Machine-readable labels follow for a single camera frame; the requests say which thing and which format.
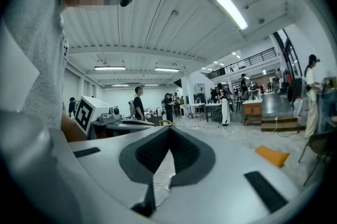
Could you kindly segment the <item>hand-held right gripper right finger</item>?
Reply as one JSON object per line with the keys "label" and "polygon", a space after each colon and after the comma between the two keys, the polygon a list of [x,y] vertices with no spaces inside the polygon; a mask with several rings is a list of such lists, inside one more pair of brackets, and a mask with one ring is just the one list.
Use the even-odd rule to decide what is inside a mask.
{"label": "hand-held right gripper right finger", "polygon": [[191,186],[172,187],[157,207],[153,221],[163,224],[248,224],[270,213],[245,174],[258,171],[287,200],[298,187],[277,166],[236,141],[183,127],[182,131],[208,144],[215,153],[211,172]]}

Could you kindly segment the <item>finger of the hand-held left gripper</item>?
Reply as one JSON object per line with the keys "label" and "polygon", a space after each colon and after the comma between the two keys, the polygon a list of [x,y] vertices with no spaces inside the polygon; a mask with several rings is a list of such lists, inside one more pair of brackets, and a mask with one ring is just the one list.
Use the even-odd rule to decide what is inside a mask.
{"label": "finger of the hand-held left gripper", "polygon": [[105,133],[107,138],[111,138],[143,131],[155,126],[156,125],[108,124],[105,126]]}
{"label": "finger of the hand-held left gripper", "polygon": [[123,124],[129,124],[129,125],[155,125],[154,123],[143,121],[143,120],[136,120],[136,119],[123,119]]}

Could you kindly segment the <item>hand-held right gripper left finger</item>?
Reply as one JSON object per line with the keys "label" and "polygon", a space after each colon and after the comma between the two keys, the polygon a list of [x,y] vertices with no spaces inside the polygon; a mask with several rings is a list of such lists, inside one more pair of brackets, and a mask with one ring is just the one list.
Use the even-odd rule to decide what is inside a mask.
{"label": "hand-held right gripper left finger", "polygon": [[89,176],[126,208],[150,216],[169,192],[170,126],[69,144]]}

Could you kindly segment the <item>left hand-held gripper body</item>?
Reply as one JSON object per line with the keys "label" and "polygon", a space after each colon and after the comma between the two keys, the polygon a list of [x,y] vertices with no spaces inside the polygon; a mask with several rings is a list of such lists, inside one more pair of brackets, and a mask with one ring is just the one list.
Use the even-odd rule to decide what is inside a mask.
{"label": "left hand-held gripper body", "polygon": [[76,124],[88,139],[96,139],[93,126],[103,127],[122,120],[119,108],[88,96],[82,96],[77,103],[74,118]]}

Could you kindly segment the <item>person's left forearm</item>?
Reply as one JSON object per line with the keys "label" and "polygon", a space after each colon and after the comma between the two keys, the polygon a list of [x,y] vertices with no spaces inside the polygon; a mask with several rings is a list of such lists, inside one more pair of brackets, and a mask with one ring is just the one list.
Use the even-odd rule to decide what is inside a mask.
{"label": "person's left forearm", "polygon": [[62,114],[61,131],[67,142],[77,142],[87,140],[87,136],[81,131],[76,122],[66,114]]}

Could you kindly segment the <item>orange cushion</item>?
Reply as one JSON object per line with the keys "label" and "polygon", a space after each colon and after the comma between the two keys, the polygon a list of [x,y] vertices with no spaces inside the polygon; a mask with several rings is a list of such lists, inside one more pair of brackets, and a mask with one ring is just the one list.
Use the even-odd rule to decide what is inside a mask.
{"label": "orange cushion", "polygon": [[265,146],[259,146],[255,152],[273,165],[282,168],[290,153],[275,151]]}

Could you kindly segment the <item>white table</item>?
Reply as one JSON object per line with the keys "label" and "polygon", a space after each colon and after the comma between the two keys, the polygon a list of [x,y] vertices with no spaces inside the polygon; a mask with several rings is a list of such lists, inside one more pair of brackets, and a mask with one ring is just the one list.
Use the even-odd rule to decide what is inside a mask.
{"label": "white table", "polygon": [[190,104],[190,110],[190,118],[196,116],[201,120],[202,113],[205,113],[205,103]]}

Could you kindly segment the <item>small wooden cabinet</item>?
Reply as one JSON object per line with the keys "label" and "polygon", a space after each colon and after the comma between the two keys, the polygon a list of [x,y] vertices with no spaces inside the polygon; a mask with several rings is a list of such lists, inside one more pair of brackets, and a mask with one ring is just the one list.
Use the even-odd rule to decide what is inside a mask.
{"label": "small wooden cabinet", "polygon": [[261,125],[262,123],[262,99],[246,100],[243,105],[244,126]]}

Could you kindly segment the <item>person's grey shirt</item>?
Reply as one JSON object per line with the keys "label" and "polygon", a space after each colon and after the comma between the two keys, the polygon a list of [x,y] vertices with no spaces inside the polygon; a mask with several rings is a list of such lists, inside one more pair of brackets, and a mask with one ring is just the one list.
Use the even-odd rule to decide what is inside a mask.
{"label": "person's grey shirt", "polygon": [[62,0],[10,0],[4,22],[20,49],[39,71],[23,106],[47,127],[60,129],[68,42]]}

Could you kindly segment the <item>black folding chair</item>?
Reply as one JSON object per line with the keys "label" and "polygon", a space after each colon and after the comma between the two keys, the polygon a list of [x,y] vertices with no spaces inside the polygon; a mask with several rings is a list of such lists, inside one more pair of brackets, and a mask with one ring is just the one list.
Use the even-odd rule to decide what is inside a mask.
{"label": "black folding chair", "polygon": [[337,147],[337,129],[310,136],[310,138],[308,139],[307,143],[303,148],[298,163],[301,162],[307,148],[310,148],[316,154],[316,159],[313,168],[311,169],[305,182],[303,183],[303,187],[305,187],[309,182],[309,180],[311,179],[322,157],[323,157],[322,161],[325,162],[327,157],[331,157],[334,154],[336,147]]}

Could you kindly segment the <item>white plastic bag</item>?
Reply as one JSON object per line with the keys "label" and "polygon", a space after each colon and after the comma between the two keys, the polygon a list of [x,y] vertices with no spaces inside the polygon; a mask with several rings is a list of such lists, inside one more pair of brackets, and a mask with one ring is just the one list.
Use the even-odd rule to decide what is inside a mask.
{"label": "white plastic bag", "polygon": [[297,98],[294,101],[294,117],[300,126],[306,126],[309,111],[309,101],[307,97]]}

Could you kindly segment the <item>black balcony railing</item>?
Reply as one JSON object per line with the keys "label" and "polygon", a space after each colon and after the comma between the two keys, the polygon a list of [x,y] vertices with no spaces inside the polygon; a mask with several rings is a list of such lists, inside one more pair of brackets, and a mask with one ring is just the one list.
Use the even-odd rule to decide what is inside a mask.
{"label": "black balcony railing", "polygon": [[253,56],[250,56],[248,58],[245,58],[243,60],[240,60],[238,62],[229,64],[227,66],[221,67],[217,70],[211,71],[210,73],[203,73],[204,76],[206,76],[209,79],[217,78],[223,75],[231,74],[234,72],[241,71],[245,68],[255,66],[259,63],[265,62],[269,59],[276,58],[278,56],[278,53],[274,50],[274,48],[267,49],[263,52],[260,52],[258,54],[255,54]]}

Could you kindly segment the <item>blue draped cloth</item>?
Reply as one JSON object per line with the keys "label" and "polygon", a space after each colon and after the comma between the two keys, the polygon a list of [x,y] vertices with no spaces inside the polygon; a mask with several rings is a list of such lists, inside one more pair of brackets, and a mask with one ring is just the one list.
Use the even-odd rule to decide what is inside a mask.
{"label": "blue draped cloth", "polygon": [[333,116],[337,116],[337,89],[327,89],[316,94],[318,105],[318,134],[328,130],[329,122]]}

